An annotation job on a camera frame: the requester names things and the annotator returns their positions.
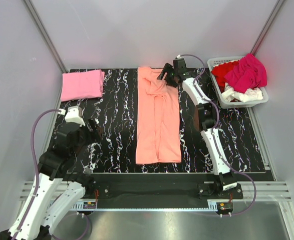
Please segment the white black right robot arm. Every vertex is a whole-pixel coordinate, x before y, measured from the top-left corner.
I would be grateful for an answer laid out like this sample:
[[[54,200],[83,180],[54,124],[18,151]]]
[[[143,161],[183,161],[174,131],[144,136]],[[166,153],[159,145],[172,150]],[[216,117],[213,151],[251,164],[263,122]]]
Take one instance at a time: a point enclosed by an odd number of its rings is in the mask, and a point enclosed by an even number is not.
[[[173,60],[173,64],[166,63],[157,79],[166,81],[167,85],[174,88],[181,85],[195,105],[195,116],[197,117],[195,125],[199,127],[200,134],[206,143],[214,174],[213,186],[207,193],[203,191],[199,193],[205,196],[215,194],[219,198],[231,201],[237,187],[237,180],[227,163],[219,138],[217,129],[219,110],[200,87],[198,77],[188,70],[184,56],[178,55]]]

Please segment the salmon orange t shirt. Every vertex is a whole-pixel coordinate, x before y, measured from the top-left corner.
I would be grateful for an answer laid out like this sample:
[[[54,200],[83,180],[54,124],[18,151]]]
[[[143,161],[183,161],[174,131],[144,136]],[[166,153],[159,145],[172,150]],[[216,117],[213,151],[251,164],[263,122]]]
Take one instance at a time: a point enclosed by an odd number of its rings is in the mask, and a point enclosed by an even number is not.
[[[161,69],[137,70],[138,109],[136,164],[179,163],[178,89],[158,80]]]

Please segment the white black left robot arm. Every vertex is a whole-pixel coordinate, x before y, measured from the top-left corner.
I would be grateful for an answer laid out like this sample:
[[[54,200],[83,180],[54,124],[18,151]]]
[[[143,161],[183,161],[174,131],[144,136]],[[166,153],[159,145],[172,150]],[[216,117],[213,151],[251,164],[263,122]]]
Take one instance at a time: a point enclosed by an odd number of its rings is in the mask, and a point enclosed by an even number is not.
[[[0,232],[0,240],[48,240],[79,199],[89,198],[97,192],[94,177],[79,173],[71,178],[66,190],[51,202],[77,155],[102,138],[101,129],[95,121],[89,119],[88,122],[67,122],[57,130],[54,145],[40,156],[34,183],[23,209],[14,224]]]

